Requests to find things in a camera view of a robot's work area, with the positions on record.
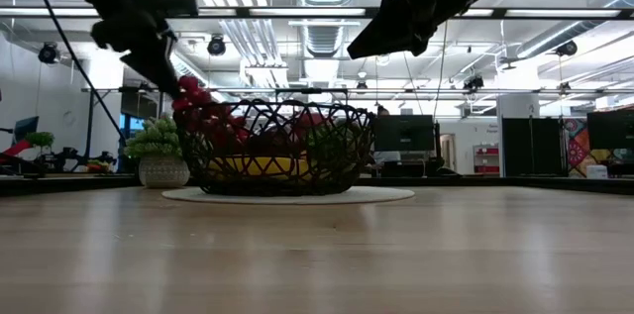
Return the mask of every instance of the wire basket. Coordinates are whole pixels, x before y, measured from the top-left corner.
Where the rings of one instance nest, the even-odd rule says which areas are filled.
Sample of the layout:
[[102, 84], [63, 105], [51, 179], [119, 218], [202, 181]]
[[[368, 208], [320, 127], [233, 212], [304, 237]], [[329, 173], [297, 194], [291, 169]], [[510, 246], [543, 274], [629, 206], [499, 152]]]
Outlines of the wire basket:
[[347, 105], [294, 100], [210, 103], [174, 113], [183, 157], [201, 188], [243, 196], [348, 190], [367, 163], [373, 118]]

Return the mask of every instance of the ceiling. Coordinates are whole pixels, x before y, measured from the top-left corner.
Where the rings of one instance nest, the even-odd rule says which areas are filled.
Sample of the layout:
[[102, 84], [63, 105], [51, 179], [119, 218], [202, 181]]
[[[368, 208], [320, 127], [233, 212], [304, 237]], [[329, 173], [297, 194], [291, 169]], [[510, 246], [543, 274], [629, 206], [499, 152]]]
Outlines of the ceiling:
[[[606, 0], [479, 0], [475, 6], [513, 7], [513, 8], [583, 8], [601, 7]], [[82, 0], [52, 0], [56, 6], [83, 6]], [[268, 0], [272, 6], [294, 6], [296, 0]], [[353, 0], [353, 6], [377, 6], [379, 0]], [[0, 5], [10, 6], [13, 0], [0, 0]], [[15, 0], [18, 6], [42, 6], [42, 0]], [[53, 23], [48, 19], [16, 19], [15, 21], [0, 20], [0, 28], [9, 30], [10, 39], [23, 46], [34, 49], [42, 42], [59, 41], [54, 31]], [[61, 20], [64, 30], [73, 41], [73, 47], [82, 57], [89, 57], [95, 50], [88, 32], [92, 20]], [[350, 42], [364, 28], [368, 21], [358, 21], [358, 26], [346, 27], [345, 42]], [[299, 28], [288, 25], [289, 20], [272, 20], [274, 34], [283, 60], [288, 65], [287, 78], [289, 81], [304, 79], [304, 60], [307, 54], [301, 43]], [[452, 84], [462, 88], [462, 81], [467, 74], [461, 74], [470, 64], [496, 47], [507, 45], [510, 47], [530, 41], [554, 26], [561, 25], [558, 21], [468, 21], [452, 20], [440, 26], [432, 38], [429, 49], [414, 57], [409, 52], [394, 53], [389, 56], [389, 63], [377, 65], [374, 57], [359, 60], [346, 59], [343, 53], [337, 69], [336, 86], [354, 87], [359, 81], [358, 73], [367, 74], [366, 80], [370, 88], [402, 88], [411, 87], [410, 78], [415, 80], [416, 86], [437, 88], [451, 87]], [[222, 56], [210, 56], [206, 50], [212, 34], [223, 33], [217, 20], [174, 20], [172, 28], [180, 35], [180, 50], [199, 69], [208, 72], [208, 77], [217, 85], [236, 86], [241, 84], [239, 77], [241, 56], [233, 47], [231, 41], [226, 41], [227, 52]], [[619, 61], [630, 55], [632, 32], [629, 22], [609, 22], [575, 38], [579, 45], [579, 52], [572, 56], [564, 56], [559, 60], [555, 55], [542, 54], [523, 64], [536, 68], [541, 87], [556, 87], [561, 80], [575, 77], [585, 72], [599, 70], [612, 62]], [[493, 87], [500, 65], [493, 57], [490, 62], [476, 70], [485, 80], [485, 87]], [[615, 72], [606, 72], [600, 77], [590, 78], [579, 88], [597, 88], [605, 85], [617, 84], [619, 80], [634, 78], [634, 66], [625, 64]], [[376, 95], [359, 95], [359, 98], [374, 98]], [[411, 95], [398, 94], [384, 96], [387, 99], [407, 99]], [[582, 104], [592, 96], [583, 97], [577, 103]]]

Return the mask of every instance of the table surface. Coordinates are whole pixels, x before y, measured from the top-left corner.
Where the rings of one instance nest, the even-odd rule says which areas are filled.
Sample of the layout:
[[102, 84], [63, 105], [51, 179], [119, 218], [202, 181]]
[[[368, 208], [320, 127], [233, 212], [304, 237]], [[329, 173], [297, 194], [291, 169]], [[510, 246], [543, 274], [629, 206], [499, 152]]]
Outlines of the table surface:
[[0, 313], [634, 312], [634, 198], [413, 190], [340, 206], [0, 198]]

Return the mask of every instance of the white wall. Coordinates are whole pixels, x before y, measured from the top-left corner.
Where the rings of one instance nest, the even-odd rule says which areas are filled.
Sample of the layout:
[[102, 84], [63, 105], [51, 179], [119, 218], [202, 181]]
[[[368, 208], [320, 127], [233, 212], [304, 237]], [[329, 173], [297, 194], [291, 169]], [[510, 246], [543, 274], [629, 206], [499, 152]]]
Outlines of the white wall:
[[456, 136], [456, 171], [474, 174], [474, 146], [498, 142], [497, 120], [438, 119], [441, 135]]
[[[74, 147], [83, 154], [88, 94], [80, 91], [82, 85], [78, 72], [71, 75], [70, 67], [61, 64], [44, 65], [35, 53], [9, 43], [0, 33], [0, 127], [13, 128], [17, 120], [40, 116], [38, 131], [55, 135], [55, 152]], [[10, 146], [11, 136], [0, 132], [0, 152]]]

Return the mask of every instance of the monitor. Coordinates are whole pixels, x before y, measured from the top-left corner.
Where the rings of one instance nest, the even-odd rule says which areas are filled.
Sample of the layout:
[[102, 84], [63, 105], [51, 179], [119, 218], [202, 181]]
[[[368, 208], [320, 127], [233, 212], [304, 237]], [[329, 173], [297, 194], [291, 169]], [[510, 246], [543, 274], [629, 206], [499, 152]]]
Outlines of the monitor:
[[40, 117], [36, 116], [16, 122], [16, 126], [13, 128], [13, 142], [11, 146], [15, 146], [18, 142], [24, 140], [28, 134], [37, 132], [39, 121]]
[[587, 131], [592, 150], [634, 149], [634, 111], [588, 113]]
[[374, 150], [434, 151], [434, 118], [428, 115], [380, 116], [374, 120]]

